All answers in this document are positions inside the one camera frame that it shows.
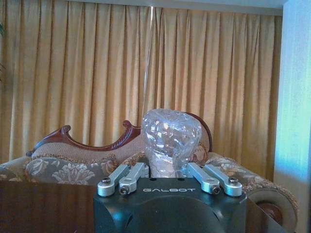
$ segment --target white wall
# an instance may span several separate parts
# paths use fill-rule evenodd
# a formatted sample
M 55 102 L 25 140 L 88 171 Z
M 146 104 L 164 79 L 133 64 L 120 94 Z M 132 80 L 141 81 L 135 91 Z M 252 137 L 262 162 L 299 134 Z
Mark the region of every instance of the white wall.
M 274 181 L 298 198 L 296 231 L 306 233 L 310 215 L 311 0 L 283 6 Z

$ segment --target wrapped object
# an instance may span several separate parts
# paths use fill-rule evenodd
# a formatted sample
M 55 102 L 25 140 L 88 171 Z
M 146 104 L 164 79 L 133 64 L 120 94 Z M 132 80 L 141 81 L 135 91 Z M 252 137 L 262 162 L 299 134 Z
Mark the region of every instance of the wrapped object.
M 170 109 L 153 109 L 143 117 L 141 133 L 152 177 L 182 177 L 202 129 L 194 117 Z

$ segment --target floral pillow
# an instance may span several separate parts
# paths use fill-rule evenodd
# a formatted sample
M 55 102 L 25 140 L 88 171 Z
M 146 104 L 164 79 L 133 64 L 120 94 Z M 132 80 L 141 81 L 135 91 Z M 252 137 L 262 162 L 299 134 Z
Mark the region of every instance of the floral pillow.
M 29 162 L 25 173 L 31 182 L 97 185 L 116 168 L 115 158 L 87 164 L 57 157 L 41 157 Z

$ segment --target curtain fold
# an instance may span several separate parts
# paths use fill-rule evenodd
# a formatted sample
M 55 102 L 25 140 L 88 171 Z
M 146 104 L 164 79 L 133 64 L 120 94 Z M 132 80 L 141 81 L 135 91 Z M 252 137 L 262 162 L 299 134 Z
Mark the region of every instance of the curtain fold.
M 0 0 L 0 162 L 65 124 L 101 146 L 123 120 L 171 108 L 204 119 L 215 152 L 272 179 L 282 18 L 155 8 L 152 29 L 150 18 L 149 7 Z
M 165 8 L 154 17 L 143 112 L 199 115 L 215 152 L 272 179 L 281 17 Z
M 55 129 L 101 146 L 139 124 L 150 8 L 1 0 L 5 26 L 1 158 L 19 158 Z

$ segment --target screw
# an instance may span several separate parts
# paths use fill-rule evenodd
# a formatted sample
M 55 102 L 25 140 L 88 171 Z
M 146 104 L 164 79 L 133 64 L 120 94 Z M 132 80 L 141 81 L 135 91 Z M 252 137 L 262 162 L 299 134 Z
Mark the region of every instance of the screw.
M 102 179 L 102 183 L 104 183 L 104 184 L 109 184 L 110 182 L 111 182 L 110 177 L 104 177 L 104 178 Z
M 219 193 L 220 193 L 220 188 L 219 187 L 216 186 L 216 187 L 212 188 L 212 194 L 217 195 Z
M 229 177 L 228 179 L 230 184 L 238 184 L 239 180 L 235 177 Z
M 129 191 L 129 189 L 128 189 L 127 186 L 122 186 L 122 187 L 119 188 L 119 193 L 120 193 L 122 196 L 127 195 L 127 194 L 128 194 L 128 191 Z

